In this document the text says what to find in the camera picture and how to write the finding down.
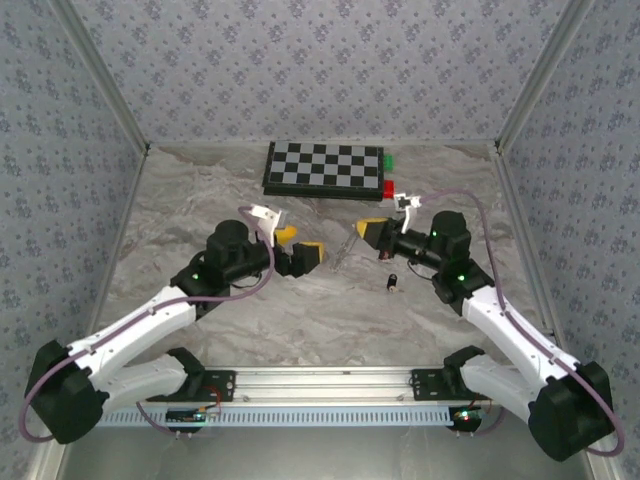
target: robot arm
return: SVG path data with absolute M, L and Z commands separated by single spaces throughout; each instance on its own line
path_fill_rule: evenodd
M 556 460 L 564 460 L 611 433 L 613 425 L 602 408 L 555 360 L 569 366 L 611 406 L 604 370 L 595 362 L 581 365 L 507 302 L 505 310 L 517 324 L 553 353 L 549 360 L 505 318 L 493 279 L 470 256 L 471 234 L 463 215 L 439 212 L 427 234 L 409 228 L 419 202 L 400 196 L 396 206 L 412 215 L 411 221 L 407 215 L 399 220 L 361 220 L 356 229 L 362 239 L 379 251 L 380 259 L 401 255 L 435 270 L 431 281 L 440 300 L 482 330 L 517 369 L 497 364 L 477 347 L 467 347 L 445 359 L 451 391 L 495 399 L 527 422 L 538 445 Z
M 104 413 L 122 406 L 176 392 L 186 393 L 186 398 L 193 396 L 203 386 L 204 367 L 186 349 L 174 349 L 154 361 L 123 367 L 162 338 L 220 305 L 200 300 L 229 296 L 234 282 L 260 275 L 269 267 L 269 248 L 273 249 L 275 271 L 283 276 L 297 278 L 321 263 L 324 247 L 320 243 L 297 243 L 292 254 L 286 253 L 282 244 L 295 235 L 295 228 L 277 230 L 279 212 L 254 206 L 251 214 L 258 217 L 258 226 L 267 232 L 271 245 L 251 242 L 249 229 L 242 222 L 225 220 L 207 239 L 206 249 L 144 305 L 66 348 L 52 341 L 38 350 L 27 393 L 56 365 L 87 352 L 53 374 L 31 402 L 59 443 L 81 438 Z M 129 324 L 122 333 L 94 347 L 100 339 Z

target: small black object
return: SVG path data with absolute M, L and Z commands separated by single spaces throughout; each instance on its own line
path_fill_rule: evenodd
M 204 370 L 197 390 L 191 393 L 181 388 L 171 395 L 158 395 L 147 399 L 148 402 L 212 402 L 216 401 L 216 394 L 220 392 L 221 402 L 233 402 L 236 390 L 236 372 L 233 370 Z
M 182 423 L 201 423 L 207 421 L 207 412 L 197 408 L 170 408 L 164 416 L 167 428 L 172 432 L 197 433 L 202 427 L 184 427 Z
M 453 425 L 447 428 L 453 432 L 474 433 L 482 425 L 482 410 L 480 407 L 450 407 L 449 418 Z
M 467 388 L 462 380 L 460 368 L 477 355 L 484 355 L 484 350 L 469 346 L 449 355 L 444 359 L 442 368 L 418 368 L 411 371 L 413 399 L 429 400 L 484 400 Z
M 398 291 L 398 287 L 396 286 L 398 283 L 398 276 L 395 273 L 392 273 L 391 275 L 389 275 L 389 278 L 387 279 L 387 290 L 389 290 L 391 293 L 395 293 Z
M 398 198 L 398 209 L 402 210 L 404 207 L 411 205 L 411 200 L 408 198 Z
M 301 242 L 294 244 L 291 249 L 293 250 L 293 255 L 288 257 L 290 266 L 286 269 L 287 273 L 282 273 L 281 275 L 291 275 L 293 278 L 298 278 L 311 272 L 320 264 L 320 250 L 317 246 L 306 245 Z

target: metal frame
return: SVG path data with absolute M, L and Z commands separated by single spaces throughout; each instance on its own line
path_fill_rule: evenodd
M 522 258 L 527 283 L 531 288 L 531 293 L 537 307 L 538 313 L 542 317 L 542 322 L 554 332 L 555 340 L 560 348 L 569 351 L 564 337 L 558 314 L 551 297 L 551 290 L 546 281 L 542 263 L 538 257 L 538 250 L 533 240 L 533 233 L 529 228 L 524 206 L 520 201 L 515 189 L 515 182 L 508 162 L 501 153 L 493 153 L 492 159 L 496 168 L 498 182 L 505 196 L 505 203 L 511 224 L 514 230 L 514 237 L 518 252 Z M 612 440 L 607 437 L 597 442 L 595 447 L 598 450 L 611 450 Z M 619 461 L 615 458 L 598 457 L 590 454 L 582 454 L 585 462 L 589 465 L 594 479 L 596 480 L 624 480 Z
M 497 140 L 500 153 L 506 153 L 513 145 L 594 3 L 595 0 L 571 0 L 567 3 L 502 126 Z
M 91 73 L 98 89 L 102 92 L 106 103 L 113 110 L 120 126 L 131 143 L 143 153 L 147 149 L 147 142 L 138 126 L 129 105 L 120 93 L 118 85 L 111 76 L 106 63 L 100 56 L 98 49 L 91 40 L 80 15 L 70 0 L 49 0 L 51 8 L 58 17 L 58 21 L 67 32 L 69 40 L 78 51 L 87 70 Z
M 142 175 L 142 169 L 144 167 L 146 158 L 147 152 L 145 151 L 141 154 L 138 168 L 134 173 L 133 185 L 131 187 L 131 190 L 129 191 L 129 195 L 127 196 L 122 220 L 120 222 L 120 226 L 118 227 L 118 232 L 116 233 L 116 242 L 109 256 L 109 262 L 107 263 L 106 272 L 102 279 L 102 283 L 100 284 L 100 289 L 96 298 L 96 304 L 91 313 L 89 325 L 87 326 L 87 335 L 90 335 L 95 330 L 95 325 L 98 321 L 98 318 L 100 317 L 102 308 L 104 307 L 104 302 L 107 299 L 107 292 L 111 283 L 111 279 L 113 278 L 113 274 L 115 272 L 120 249 L 122 248 L 124 234 L 129 222 L 129 217 L 131 216 L 131 209 L 133 207 L 135 194 L 140 183 L 140 177 Z M 48 431 L 44 427 L 41 427 L 40 436 L 44 436 L 47 434 Z M 58 476 L 60 467 L 62 466 L 65 446 L 60 445 L 57 442 L 48 442 L 37 445 L 33 450 L 34 453 L 30 459 L 29 469 L 25 475 L 25 480 L 55 480 Z

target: white bracket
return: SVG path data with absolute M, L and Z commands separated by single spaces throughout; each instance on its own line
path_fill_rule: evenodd
M 269 244 L 275 247 L 276 228 L 284 223 L 285 212 L 283 210 L 271 210 L 261 205 L 251 205 L 251 215 L 258 219 L 258 226 L 269 237 Z
M 396 212 L 404 212 L 404 223 L 402 224 L 402 233 L 407 233 L 417 217 L 417 210 L 422 206 L 420 196 L 413 195 L 407 197 L 406 193 L 396 193 L 393 196 L 393 203 L 396 206 Z

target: metal base plate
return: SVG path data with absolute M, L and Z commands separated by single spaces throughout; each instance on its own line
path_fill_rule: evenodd
M 445 382 L 442 368 L 421 368 L 411 372 L 413 398 L 417 401 L 428 400 L 486 400 L 487 398 L 474 392 L 452 393 Z
M 216 401 L 216 393 L 220 392 L 221 402 L 232 402 L 236 388 L 236 372 L 233 370 L 207 370 L 202 379 L 202 386 L 194 395 L 186 392 L 176 392 L 172 395 L 157 396 L 148 399 L 148 402 L 181 403 Z
M 211 409 L 205 422 L 181 422 L 181 428 L 450 426 L 449 407 L 469 403 L 445 395 L 417 402 L 410 384 L 412 367 L 232 368 L 207 371 L 212 383 L 230 381 L 235 387 L 226 392 L 233 396 L 223 399 L 221 414 Z M 202 398 L 156 397 L 143 406 L 164 425 L 167 409 L 202 407 L 215 400 L 210 393 Z M 98 426 L 147 426 L 147 422 L 135 408 L 128 408 L 105 416 Z

